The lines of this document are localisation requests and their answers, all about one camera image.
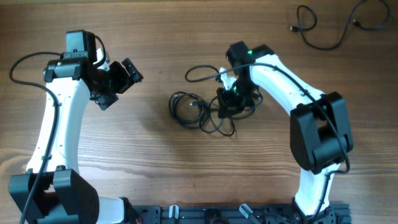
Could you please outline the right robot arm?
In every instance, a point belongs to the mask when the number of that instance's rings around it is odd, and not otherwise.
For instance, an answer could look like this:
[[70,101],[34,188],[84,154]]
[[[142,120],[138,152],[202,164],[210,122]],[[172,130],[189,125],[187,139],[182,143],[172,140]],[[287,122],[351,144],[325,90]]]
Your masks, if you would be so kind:
[[353,137],[343,97],[305,83],[266,45],[249,49],[240,41],[229,46],[226,58],[234,76],[223,68],[218,74],[219,118],[253,110],[254,92],[268,92],[290,117],[290,150],[301,168],[295,209],[303,222],[324,222],[331,181],[350,170]]

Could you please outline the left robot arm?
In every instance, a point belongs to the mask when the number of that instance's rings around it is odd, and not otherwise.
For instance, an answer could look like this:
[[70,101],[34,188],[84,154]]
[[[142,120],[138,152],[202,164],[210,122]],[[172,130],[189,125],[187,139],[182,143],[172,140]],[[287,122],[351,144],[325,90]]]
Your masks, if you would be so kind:
[[125,197],[100,197],[79,173],[78,144],[88,102],[102,110],[143,79],[128,59],[110,62],[92,32],[69,31],[66,50],[44,69],[47,94],[39,139],[26,171],[13,175],[9,194],[21,223],[142,223]]

